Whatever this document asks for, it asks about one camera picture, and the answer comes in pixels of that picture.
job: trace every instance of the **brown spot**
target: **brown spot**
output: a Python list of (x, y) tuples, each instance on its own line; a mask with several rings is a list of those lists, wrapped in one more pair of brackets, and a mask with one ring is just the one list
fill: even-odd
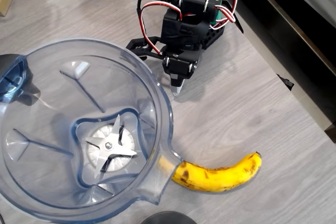
[(185, 177), (186, 179), (188, 179), (189, 178), (189, 172), (187, 170), (185, 170), (182, 177)]
[(216, 170), (208, 170), (208, 173), (211, 173), (211, 174), (217, 174), (217, 171)]
[(219, 168), (214, 168), (212, 170), (228, 170), (229, 167), (219, 167)]
[(186, 161), (182, 161), (182, 163), (180, 163), (180, 167), (184, 168), (187, 166), (187, 162)]

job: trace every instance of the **red wire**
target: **red wire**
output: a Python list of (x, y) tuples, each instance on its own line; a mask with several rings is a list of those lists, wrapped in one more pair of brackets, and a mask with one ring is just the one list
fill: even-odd
[(158, 48), (151, 42), (151, 40), (147, 37), (147, 34), (146, 34), (146, 31), (145, 31), (145, 25), (143, 23), (143, 19), (142, 19), (142, 12), (143, 10), (148, 7), (148, 6), (153, 6), (153, 5), (163, 5), (163, 6), (167, 6), (175, 11), (177, 11), (179, 13), (179, 20), (182, 19), (182, 13), (181, 13), (181, 10), (176, 7), (175, 5), (172, 5), (170, 3), (167, 3), (167, 2), (163, 2), (163, 1), (153, 1), (153, 2), (150, 2), (150, 3), (147, 3), (145, 4), (141, 11), (140, 11), (140, 14), (139, 14), (139, 22), (140, 22), (140, 28), (141, 28), (141, 31), (142, 31), (142, 34), (143, 34), (143, 37), (145, 38), (145, 40), (148, 42), (149, 45), (151, 45), (151, 47), (159, 54), (161, 55), (161, 52), (160, 50), (158, 50)]

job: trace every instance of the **robotic arm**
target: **robotic arm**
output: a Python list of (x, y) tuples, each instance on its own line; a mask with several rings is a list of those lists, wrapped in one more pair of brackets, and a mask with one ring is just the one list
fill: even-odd
[[(163, 18), (161, 38), (147, 37), (142, 11), (148, 6), (169, 7)], [(189, 79), (197, 68), (202, 49), (207, 49), (224, 32), (228, 22), (236, 22), (234, 15), (237, 0), (233, 7), (221, 5), (221, 0), (165, 0), (153, 1), (142, 8), (138, 0), (138, 15), (143, 39), (134, 39), (127, 48), (145, 60), (147, 56), (162, 59), (165, 73), (170, 75), (171, 90), (178, 95), (185, 79)], [(165, 44), (158, 50), (157, 42)]]

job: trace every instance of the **wooden table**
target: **wooden table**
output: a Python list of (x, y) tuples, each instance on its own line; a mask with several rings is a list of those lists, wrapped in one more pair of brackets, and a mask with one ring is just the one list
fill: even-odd
[[(0, 50), (26, 53), (55, 40), (90, 37), (126, 46), (140, 38), (137, 0), (14, 0), (0, 18)], [(146, 10), (150, 36), (160, 35), (164, 7)], [(165, 85), (161, 62), (146, 63)], [(206, 50), (174, 98), (173, 147), (184, 159), (216, 167), (259, 151), (255, 179), (223, 194), (169, 182), (158, 206), (138, 201), (104, 223), (139, 224), (166, 210), (198, 224), (335, 223), (336, 149), (256, 49), (234, 25)], [(43, 223), (0, 201), (6, 224)]]

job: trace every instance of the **black bracket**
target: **black bracket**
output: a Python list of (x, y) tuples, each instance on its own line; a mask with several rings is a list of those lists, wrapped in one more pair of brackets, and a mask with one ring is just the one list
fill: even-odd
[[(158, 41), (160, 41), (160, 38), (153, 36), (149, 37), (149, 40), (155, 45)], [(139, 56), (139, 58), (142, 60), (146, 60), (147, 56), (161, 60), (163, 59), (161, 55), (152, 52), (153, 48), (151, 47), (151, 45), (147, 43), (147, 41), (144, 38), (131, 40), (126, 46), (126, 49), (130, 50), (132, 53)]]

